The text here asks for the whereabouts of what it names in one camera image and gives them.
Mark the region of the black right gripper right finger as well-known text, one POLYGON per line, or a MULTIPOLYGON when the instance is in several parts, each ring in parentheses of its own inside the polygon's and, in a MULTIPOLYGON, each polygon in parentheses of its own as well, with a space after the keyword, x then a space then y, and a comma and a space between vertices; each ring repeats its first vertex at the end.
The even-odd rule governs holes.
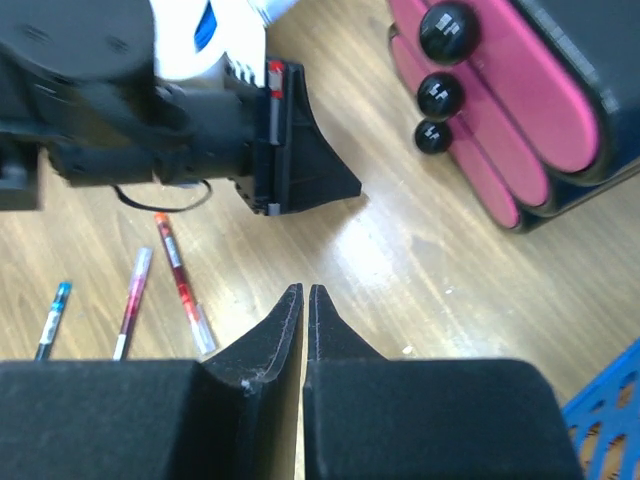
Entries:
POLYGON ((324 285, 309 295, 308 362, 387 361, 340 316, 324 285))

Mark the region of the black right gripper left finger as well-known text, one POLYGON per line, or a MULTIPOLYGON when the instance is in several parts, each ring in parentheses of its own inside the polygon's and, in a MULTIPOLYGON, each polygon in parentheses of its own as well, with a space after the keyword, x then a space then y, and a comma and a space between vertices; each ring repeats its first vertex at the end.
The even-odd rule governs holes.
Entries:
POLYGON ((263 320, 201 364, 201 390, 253 395, 278 380, 289 360, 299 357, 295 343, 303 307, 303 286, 288 286, 263 320))

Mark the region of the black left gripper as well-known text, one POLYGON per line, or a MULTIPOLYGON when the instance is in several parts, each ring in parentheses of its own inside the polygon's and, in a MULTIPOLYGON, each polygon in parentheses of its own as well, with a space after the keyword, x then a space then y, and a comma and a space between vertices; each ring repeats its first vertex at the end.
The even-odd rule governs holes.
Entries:
POLYGON ((251 174, 260 90, 164 85, 128 99, 105 83, 45 83, 44 117, 63 133, 48 143, 56 172, 74 187, 164 185, 251 174))

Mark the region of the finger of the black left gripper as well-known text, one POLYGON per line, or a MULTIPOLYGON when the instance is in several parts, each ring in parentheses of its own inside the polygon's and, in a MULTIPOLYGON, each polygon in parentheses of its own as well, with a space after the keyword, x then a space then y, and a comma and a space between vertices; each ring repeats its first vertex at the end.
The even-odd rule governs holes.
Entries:
POLYGON ((299 213, 361 195, 362 183, 320 131, 304 67, 269 59, 257 98, 252 210, 299 213))

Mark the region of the orange red gel pen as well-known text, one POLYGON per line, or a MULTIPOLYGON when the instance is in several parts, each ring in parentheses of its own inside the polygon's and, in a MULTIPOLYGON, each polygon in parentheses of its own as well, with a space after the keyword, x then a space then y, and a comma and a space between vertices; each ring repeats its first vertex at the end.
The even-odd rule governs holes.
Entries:
POLYGON ((193 294, 169 217, 166 213, 157 212, 154 214, 154 220, 196 348, 201 355, 212 354, 217 345, 204 310, 193 294))

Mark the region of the blue gel pen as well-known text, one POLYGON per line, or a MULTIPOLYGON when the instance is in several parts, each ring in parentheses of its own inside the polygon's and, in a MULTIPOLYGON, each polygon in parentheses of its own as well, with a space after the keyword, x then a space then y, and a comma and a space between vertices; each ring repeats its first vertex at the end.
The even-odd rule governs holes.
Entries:
POLYGON ((34 356, 35 361, 49 359, 71 290, 72 284, 70 282, 61 282, 58 285, 39 339, 38 347, 34 356))

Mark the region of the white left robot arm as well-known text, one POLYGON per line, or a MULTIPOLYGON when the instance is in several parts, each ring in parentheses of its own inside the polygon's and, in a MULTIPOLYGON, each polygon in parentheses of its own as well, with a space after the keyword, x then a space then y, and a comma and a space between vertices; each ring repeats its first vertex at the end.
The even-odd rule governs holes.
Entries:
POLYGON ((300 64, 272 57, 287 1, 5 1, 1 207, 35 210, 39 156, 73 187, 231 180, 297 213, 361 182, 318 128, 300 64))

